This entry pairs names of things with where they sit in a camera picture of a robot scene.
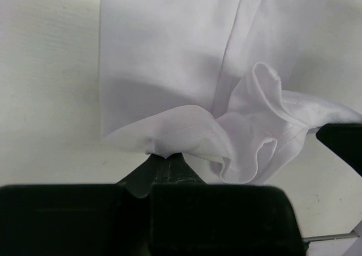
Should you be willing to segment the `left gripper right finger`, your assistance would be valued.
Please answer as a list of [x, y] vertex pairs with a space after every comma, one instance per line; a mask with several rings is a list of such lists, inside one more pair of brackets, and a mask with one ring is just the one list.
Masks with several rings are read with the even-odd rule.
[[292, 205], [273, 186], [206, 184], [181, 154], [156, 157], [151, 255], [305, 255]]

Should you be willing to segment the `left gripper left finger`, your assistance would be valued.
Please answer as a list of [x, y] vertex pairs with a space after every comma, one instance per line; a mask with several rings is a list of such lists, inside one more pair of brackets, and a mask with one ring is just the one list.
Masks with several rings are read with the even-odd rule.
[[151, 155], [115, 184], [1, 187], [2, 255], [148, 255]]

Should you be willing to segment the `white t shirt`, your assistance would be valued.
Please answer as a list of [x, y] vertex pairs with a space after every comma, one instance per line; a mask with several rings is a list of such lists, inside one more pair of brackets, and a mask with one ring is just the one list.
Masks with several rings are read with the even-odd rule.
[[310, 130], [353, 109], [282, 88], [326, 0], [101, 0], [101, 136], [267, 182]]

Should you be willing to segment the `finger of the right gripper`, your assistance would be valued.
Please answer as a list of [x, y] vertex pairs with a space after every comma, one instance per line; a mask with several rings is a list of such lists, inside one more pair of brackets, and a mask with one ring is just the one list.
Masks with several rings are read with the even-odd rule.
[[361, 176], [361, 133], [361, 123], [327, 124], [317, 131], [316, 138]]

